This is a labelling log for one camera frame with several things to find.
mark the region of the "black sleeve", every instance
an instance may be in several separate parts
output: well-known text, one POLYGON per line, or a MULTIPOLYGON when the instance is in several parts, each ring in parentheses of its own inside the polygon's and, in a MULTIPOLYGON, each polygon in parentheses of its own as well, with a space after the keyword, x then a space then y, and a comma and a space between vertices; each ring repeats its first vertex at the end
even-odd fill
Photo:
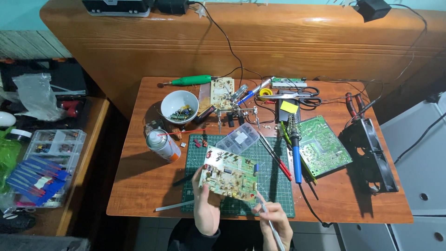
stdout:
POLYGON ((203 235, 195 224, 191 224, 189 231, 184 236, 171 236, 168 251, 210 251, 217 238, 220 229, 213 236, 203 235))

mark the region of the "white bowl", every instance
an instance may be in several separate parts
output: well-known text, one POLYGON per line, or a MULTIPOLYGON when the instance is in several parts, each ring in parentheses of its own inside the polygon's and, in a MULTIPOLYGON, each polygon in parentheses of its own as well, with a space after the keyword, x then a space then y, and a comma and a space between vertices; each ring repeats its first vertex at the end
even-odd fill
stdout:
POLYGON ((198 113, 198 99, 188 91, 174 91, 167 95, 161 102, 161 114, 171 123, 182 125, 192 121, 198 113), (171 120, 170 116, 178 111, 182 106, 189 105, 194 111, 192 115, 183 121, 171 120))

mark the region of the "scissors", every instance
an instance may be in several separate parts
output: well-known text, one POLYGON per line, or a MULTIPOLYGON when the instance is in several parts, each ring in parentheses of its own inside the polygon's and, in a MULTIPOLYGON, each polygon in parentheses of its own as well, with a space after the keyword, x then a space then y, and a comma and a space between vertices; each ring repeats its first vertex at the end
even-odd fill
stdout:
POLYGON ((316 107, 322 104, 322 99, 317 97, 319 95, 319 89, 313 86, 302 87, 296 93, 290 94, 277 94, 277 95, 264 95, 261 96, 265 99, 293 99, 296 98, 299 103, 309 106, 316 107))

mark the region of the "cooling fan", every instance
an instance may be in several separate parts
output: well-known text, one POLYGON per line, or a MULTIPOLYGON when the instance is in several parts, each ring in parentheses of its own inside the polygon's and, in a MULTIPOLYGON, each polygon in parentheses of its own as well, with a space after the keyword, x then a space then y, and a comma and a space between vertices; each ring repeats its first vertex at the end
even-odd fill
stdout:
POLYGON ((376 195, 397 192, 395 179, 370 119, 358 119, 344 129, 340 139, 353 159, 363 192, 376 195))

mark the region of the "blue soldering iron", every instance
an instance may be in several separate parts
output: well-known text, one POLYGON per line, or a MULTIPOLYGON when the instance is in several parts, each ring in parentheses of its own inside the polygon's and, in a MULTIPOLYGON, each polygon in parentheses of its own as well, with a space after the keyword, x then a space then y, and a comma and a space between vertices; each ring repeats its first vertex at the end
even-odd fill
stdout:
POLYGON ((269 85, 271 83, 271 80, 273 80, 275 77, 270 77, 265 80, 259 85, 257 85, 252 91, 248 91, 246 96, 244 96, 239 102, 237 102, 237 105, 241 105, 243 102, 254 96, 260 89, 265 88, 265 86, 269 85))
POLYGON ((299 140, 301 140, 300 119, 296 113, 288 116, 288 136, 291 141, 291 148, 293 150, 293 165, 294 165, 294 179, 297 184, 302 183, 301 170, 301 154, 299 152, 299 140))

